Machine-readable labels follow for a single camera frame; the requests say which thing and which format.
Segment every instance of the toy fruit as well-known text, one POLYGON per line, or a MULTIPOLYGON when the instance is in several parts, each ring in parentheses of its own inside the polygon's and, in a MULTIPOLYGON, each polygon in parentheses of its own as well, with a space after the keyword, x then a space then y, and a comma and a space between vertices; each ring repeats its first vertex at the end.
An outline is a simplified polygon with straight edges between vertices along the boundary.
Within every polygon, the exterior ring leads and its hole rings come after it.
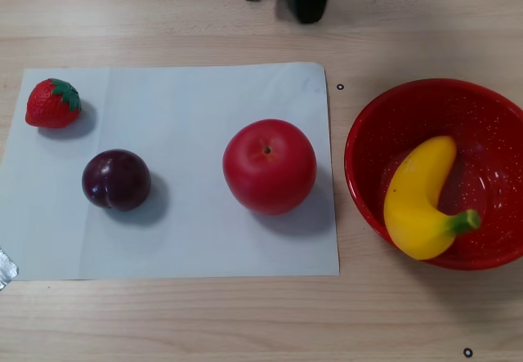
POLYGON ((396 246, 417 260, 439 256, 456 236, 480 226, 474 210, 453 217, 437 210, 456 152, 449 136, 425 141, 401 163, 388 187, 385 225, 396 246))
POLYGON ((150 192, 150 173, 145 162, 126 150, 110 150, 95 156, 82 175, 83 193, 103 208, 130 211, 150 192))
POLYGON ((311 143, 297 127, 266 119, 242 129, 223 155, 227 185, 245 207, 278 215, 298 206, 316 179, 311 143))
POLYGON ((34 127, 66 127, 78 117, 81 109, 78 91, 73 86, 49 78, 31 92, 25 122, 34 127))

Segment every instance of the white paper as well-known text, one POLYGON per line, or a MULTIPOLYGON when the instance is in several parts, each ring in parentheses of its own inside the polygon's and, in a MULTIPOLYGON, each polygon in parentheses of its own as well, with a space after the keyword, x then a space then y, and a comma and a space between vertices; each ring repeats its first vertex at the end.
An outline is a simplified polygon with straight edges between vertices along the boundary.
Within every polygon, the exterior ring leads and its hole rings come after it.
POLYGON ((25 72, 0 168, 0 246, 17 279, 337 275, 324 69, 317 64, 211 68, 31 69, 25 72), (25 123, 40 81, 60 78, 84 110, 64 130, 25 123), (278 118, 316 153, 306 202, 278 217, 242 207, 221 161, 243 127, 278 118), (132 212, 83 195, 83 169, 103 150, 140 155, 150 197, 132 212))

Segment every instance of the yellow banana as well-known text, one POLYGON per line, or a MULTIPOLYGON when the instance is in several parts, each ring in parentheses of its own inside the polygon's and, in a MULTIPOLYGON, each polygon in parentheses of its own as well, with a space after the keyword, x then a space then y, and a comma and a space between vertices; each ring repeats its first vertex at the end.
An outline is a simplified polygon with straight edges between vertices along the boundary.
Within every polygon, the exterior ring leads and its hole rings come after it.
POLYGON ((387 231, 399 249, 417 260, 439 256, 457 235, 480 226, 474 210, 453 217, 437 210, 456 152, 456 144, 449 136, 425 141, 401 163, 387 190, 387 231))

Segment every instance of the banana stem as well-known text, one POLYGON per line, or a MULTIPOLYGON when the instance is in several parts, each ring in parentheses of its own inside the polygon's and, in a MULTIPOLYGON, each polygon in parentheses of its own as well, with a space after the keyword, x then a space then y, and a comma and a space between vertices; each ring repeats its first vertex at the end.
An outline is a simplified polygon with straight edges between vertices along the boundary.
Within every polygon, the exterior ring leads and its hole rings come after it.
POLYGON ((449 230, 456 236, 466 234, 470 230, 477 230, 481 226, 481 219, 477 211, 469 209, 449 219, 449 230))

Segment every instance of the strawberry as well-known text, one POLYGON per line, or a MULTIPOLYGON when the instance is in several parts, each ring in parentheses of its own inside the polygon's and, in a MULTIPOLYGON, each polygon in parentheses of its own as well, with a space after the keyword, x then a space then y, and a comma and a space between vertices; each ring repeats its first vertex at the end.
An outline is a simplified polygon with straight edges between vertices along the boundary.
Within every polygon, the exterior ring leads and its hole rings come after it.
POLYGON ((66 127, 78 117, 81 109, 78 91, 73 86, 49 78, 31 92, 25 122, 34 127, 66 127))

